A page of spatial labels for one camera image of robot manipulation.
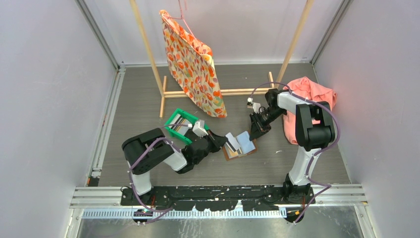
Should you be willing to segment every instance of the hanging cloth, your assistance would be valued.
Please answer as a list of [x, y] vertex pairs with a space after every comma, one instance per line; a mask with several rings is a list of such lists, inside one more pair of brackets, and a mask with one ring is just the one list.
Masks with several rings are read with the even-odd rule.
[[208, 115], [226, 117], [210, 47], [186, 32], [165, 10], [160, 11], [160, 16], [172, 77]]

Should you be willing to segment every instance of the green plastic crate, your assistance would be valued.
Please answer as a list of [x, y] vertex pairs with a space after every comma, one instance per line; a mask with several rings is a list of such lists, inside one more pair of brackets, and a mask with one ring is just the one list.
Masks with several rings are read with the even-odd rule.
[[[180, 108], [177, 108], [175, 110], [175, 112], [171, 115], [171, 117], [169, 118], [169, 120], [165, 123], [165, 125], [169, 125], [173, 121], [173, 119], [175, 118], [175, 116], [177, 114], [180, 114], [182, 118], [185, 118], [185, 119], [189, 120], [192, 125], [194, 125], [194, 123], [196, 123], [196, 121], [199, 119], [199, 118], [197, 118], [197, 117], [189, 114], [188, 112], [186, 112], [186, 111], [184, 111], [184, 110], [182, 110]], [[169, 135], [170, 136], [173, 136], [173, 137], [176, 137], [176, 138], [182, 140], [187, 145], [193, 143], [187, 137], [185, 137], [185, 136], [181, 135], [180, 133], [178, 133], [178, 132], [172, 130], [171, 128], [169, 128], [169, 126], [167, 126], [165, 128], [169, 131]], [[204, 124], [204, 129], [208, 130], [209, 127], [206, 124]]]

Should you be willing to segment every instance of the gray wall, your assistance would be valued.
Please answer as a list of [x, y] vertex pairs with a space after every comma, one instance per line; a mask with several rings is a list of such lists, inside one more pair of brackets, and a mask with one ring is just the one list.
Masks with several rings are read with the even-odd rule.
[[354, 1], [315, 68], [380, 237], [418, 237], [420, 1]]
[[[292, 55], [309, 61], [342, 0], [316, 0]], [[149, 64], [129, 0], [86, 0], [113, 54], [126, 64]], [[159, 11], [180, 17], [177, 0], [137, 0], [156, 63], [167, 63]], [[306, 0], [187, 0], [185, 19], [213, 50], [214, 62], [284, 60]]]
[[0, 237], [63, 236], [115, 71], [74, 0], [0, 7]]

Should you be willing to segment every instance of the pink hanger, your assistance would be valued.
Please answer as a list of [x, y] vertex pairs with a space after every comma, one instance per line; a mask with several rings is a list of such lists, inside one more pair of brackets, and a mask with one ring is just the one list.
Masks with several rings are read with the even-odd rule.
[[[184, 19], [184, 12], [182, 11], [181, 0], [178, 0], [178, 4], [179, 4], [179, 10], [181, 11], [181, 18], [176, 18], [176, 17], [170, 17], [170, 18], [183, 20], [185, 25], [187, 26], [188, 30], [190, 31], [191, 35], [195, 38], [193, 32], [191, 31], [190, 27], [188, 26], [187, 22]], [[184, 5], [185, 5], [185, 10], [187, 10], [187, 0], [184, 0]]]

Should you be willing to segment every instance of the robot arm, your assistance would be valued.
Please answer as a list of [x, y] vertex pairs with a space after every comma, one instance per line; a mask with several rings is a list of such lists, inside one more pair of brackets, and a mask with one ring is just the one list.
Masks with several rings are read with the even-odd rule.
[[[270, 89], [265, 94], [268, 108], [260, 110], [260, 104], [248, 99], [248, 106], [254, 109], [250, 114], [251, 133], [250, 140], [261, 137], [271, 130], [270, 123], [281, 114], [287, 112], [296, 115], [296, 140], [299, 144], [295, 164], [286, 176], [283, 187], [289, 190], [289, 193], [295, 192], [298, 187], [307, 187], [310, 183], [306, 175], [306, 170], [312, 155], [327, 147], [335, 138], [335, 130], [332, 117], [324, 109], [305, 102], [291, 95], [288, 90]], [[327, 102], [320, 102], [329, 109]], [[319, 124], [313, 124], [312, 119], [320, 121]], [[319, 154], [314, 156], [314, 160], [309, 168], [309, 177], [312, 174], [316, 160]]]
[[180, 151], [175, 149], [169, 140], [164, 139], [165, 135], [160, 128], [134, 136], [122, 144], [129, 167], [132, 167], [139, 157], [152, 147], [131, 171], [138, 195], [143, 195], [152, 189], [150, 170], [161, 162], [169, 165], [178, 174], [184, 174], [192, 170], [194, 165], [201, 162], [210, 152], [214, 153], [221, 149], [227, 141], [226, 137], [215, 135], [211, 130], [203, 131], [203, 127], [204, 122], [197, 123], [192, 130], [197, 137]]

